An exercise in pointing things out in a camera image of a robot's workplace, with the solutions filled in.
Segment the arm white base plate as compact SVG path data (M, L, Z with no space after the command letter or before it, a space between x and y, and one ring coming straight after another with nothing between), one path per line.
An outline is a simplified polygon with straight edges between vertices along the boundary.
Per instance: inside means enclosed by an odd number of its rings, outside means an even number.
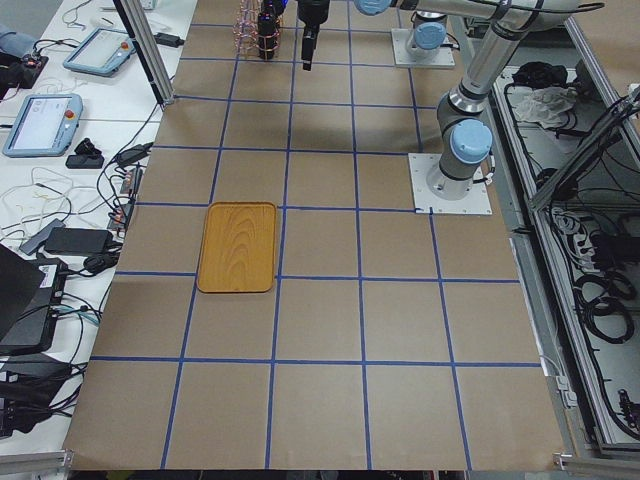
M410 153L414 212L434 215L490 216L492 208L480 166L467 180L452 180L440 169L440 154Z
M453 48L447 43L446 28L440 24L415 29L391 30L394 61L397 67L453 69Z

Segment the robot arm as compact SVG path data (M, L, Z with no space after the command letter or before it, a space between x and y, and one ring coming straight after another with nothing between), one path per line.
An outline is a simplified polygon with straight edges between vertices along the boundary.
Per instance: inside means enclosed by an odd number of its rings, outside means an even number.
M405 42L409 59L413 62L431 60L447 37L447 16L441 13L416 10L411 17L412 29Z
M457 201L471 189L474 174L489 155L493 137L478 119L485 99L521 40L530 32L549 30L571 15L600 9L602 2L578 1L357 1L368 16L389 8L477 17L489 29L458 85L440 100L437 119L443 141L439 163L427 174L427 186L438 197Z

